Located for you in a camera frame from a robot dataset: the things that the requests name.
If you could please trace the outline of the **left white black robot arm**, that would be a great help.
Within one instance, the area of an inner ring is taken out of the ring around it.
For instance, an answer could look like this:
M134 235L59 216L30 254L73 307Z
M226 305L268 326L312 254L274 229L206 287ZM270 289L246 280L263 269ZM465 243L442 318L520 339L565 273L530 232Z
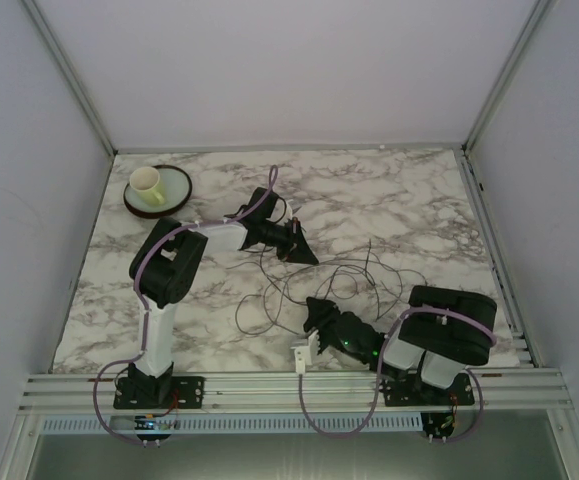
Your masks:
M319 263L297 218L282 224L270 219L280 200L270 187L259 187L248 204L221 220L187 225L170 217L158 220L129 271L143 318L138 354L128 365L128 385L154 403L170 395L175 313L204 256L263 244L275 249L282 262Z

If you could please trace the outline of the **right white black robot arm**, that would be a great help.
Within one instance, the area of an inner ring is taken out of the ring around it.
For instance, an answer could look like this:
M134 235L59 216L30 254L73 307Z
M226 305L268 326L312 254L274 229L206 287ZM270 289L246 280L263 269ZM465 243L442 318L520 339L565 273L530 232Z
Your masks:
M389 377L416 368L421 382L447 389L468 366L483 366L496 345L497 305L488 296L416 285L392 334L380 333L331 300L306 299L303 329L317 335L318 351L331 347Z

